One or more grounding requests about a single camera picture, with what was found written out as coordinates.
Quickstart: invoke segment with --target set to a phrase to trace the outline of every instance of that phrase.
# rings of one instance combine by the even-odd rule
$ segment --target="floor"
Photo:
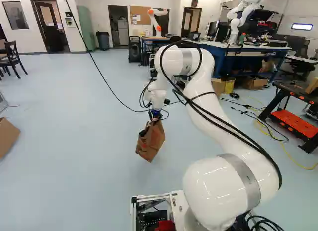
[[[131,108],[139,109],[147,68],[128,63],[126,49],[93,55],[115,93]],[[164,146],[149,164],[135,154],[137,134],[147,113],[124,108],[89,55],[21,59],[29,75],[20,70],[22,79],[6,75],[0,83],[10,105],[19,105],[1,116],[21,129],[16,144],[0,163],[0,230],[131,230],[131,196],[182,189],[183,174],[191,163],[222,153],[218,144],[194,127],[184,107],[175,104],[168,107],[170,117],[163,122]],[[247,96],[267,104],[275,89],[236,92],[259,107]],[[169,98],[175,101],[171,92]],[[288,231],[314,230],[318,225],[318,169],[298,168],[279,142],[262,134],[252,119],[232,110],[232,104],[221,101],[221,105],[282,171],[283,186],[277,196],[255,211]],[[288,109],[301,114],[303,107],[301,101],[291,98]],[[297,147],[299,140],[285,134],[291,138],[286,148],[295,160],[305,166],[318,161],[317,152],[306,154]]]

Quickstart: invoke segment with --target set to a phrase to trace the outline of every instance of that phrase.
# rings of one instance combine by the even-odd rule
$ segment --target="trash can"
[[[97,31],[96,36],[99,43],[99,49],[102,51],[109,50],[109,33],[106,31]]]

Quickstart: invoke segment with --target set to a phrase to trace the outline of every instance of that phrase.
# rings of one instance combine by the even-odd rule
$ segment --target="brown paper bag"
[[[165,134],[162,121],[147,122],[145,129],[138,135],[136,153],[151,163],[164,141]]]

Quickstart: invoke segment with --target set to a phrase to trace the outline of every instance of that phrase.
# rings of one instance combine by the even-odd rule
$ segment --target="white robotic arm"
[[[263,2],[264,0],[243,0],[237,7],[229,11],[227,18],[228,20],[231,20],[231,35],[229,39],[230,45],[236,43],[239,34],[238,27],[243,26],[248,16],[256,9],[260,9],[260,6]]]
[[[146,98],[152,103],[152,109],[156,111],[162,109],[168,89],[168,81],[160,67],[160,56],[165,47],[161,47],[155,55],[157,80],[148,86],[149,92],[146,94]],[[220,107],[218,98],[211,94],[214,58],[204,49],[201,52],[200,69],[183,93],[187,98],[196,97],[193,99],[196,104],[232,125]],[[199,53],[196,48],[172,46],[162,57],[162,67],[169,78],[173,75],[191,74],[198,65]],[[238,215],[270,200],[276,194],[279,189],[278,171],[259,151],[208,122],[189,104],[186,109],[192,122],[216,140],[225,153],[191,165],[183,179],[184,194],[190,211],[204,228],[224,231]],[[217,124],[222,124],[207,113],[205,115]]]
[[[154,15],[156,15],[156,16],[167,15],[168,14],[168,10],[165,9],[163,11],[159,11],[157,9],[150,9],[150,10],[147,11],[147,13],[148,13],[148,16],[150,17],[152,25],[154,26],[154,28],[156,30],[156,37],[161,37],[162,28],[161,28],[161,26],[158,25]]]

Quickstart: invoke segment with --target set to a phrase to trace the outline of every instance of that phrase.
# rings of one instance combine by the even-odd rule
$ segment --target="blue workbench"
[[[209,51],[213,55],[215,59],[214,78],[262,75],[270,76],[269,82],[273,82],[288,51],[291,50],[289,47],[252,46],[245,44],[243,46],[228,46],[226,43],[215,41],[198,41],[194,43],[199,44],[200,48]],[[258,71],[252,71],[232,74],[232,65],[237,57],[240,58],[240,63],[252,63],[253,61],[262,61],[263,59],[278,59],[278,64],[276,65],[277,71],[274,73],[258,73]]]

